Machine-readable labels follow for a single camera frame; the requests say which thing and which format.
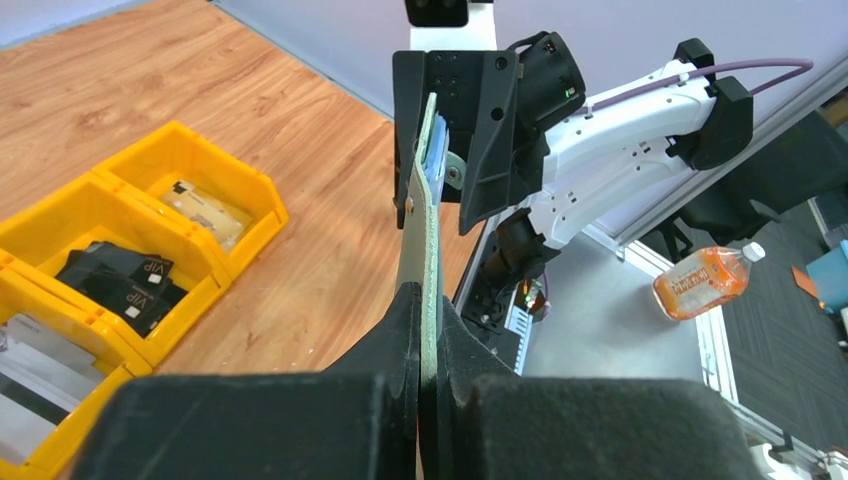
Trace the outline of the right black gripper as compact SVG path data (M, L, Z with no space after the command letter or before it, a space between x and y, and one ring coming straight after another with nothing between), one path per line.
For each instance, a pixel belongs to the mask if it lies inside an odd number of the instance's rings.
M426 96L438 96L450 151L466 162L458 233L518 202L514 132L520 62L515 52L399 50L392 56L394 204L405 221L415 143Z

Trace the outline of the mint green card holder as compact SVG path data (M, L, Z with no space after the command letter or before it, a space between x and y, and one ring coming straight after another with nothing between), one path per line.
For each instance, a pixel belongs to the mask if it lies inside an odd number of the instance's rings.
M455 479L456 455L443 317L445 301L439 208L448 164L449 131L431 92L415 137L404 201L403 240L397 283L421 291L418 446L426 479Z

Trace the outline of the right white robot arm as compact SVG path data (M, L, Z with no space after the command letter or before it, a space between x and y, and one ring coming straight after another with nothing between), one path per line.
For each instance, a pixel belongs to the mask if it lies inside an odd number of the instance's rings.
M400 50L392 57L394 202L414 210L412 172L458 230L496 219L475 283L500 291L537 275L586 225L646 187L740 153L753 96L698 39L662 68L590 97L562 37L504 50Z

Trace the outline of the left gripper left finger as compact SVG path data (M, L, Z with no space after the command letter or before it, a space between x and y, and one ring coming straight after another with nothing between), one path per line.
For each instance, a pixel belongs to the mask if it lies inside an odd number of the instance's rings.
M118 389L75 479L412 479L421 288L320 372L157 375Z

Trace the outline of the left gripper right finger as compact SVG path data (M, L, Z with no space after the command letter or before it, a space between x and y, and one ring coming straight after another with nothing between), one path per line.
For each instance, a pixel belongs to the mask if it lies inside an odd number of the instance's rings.
M679 379L525 378L446 304L438 342L441 479L755 479L736 417Z

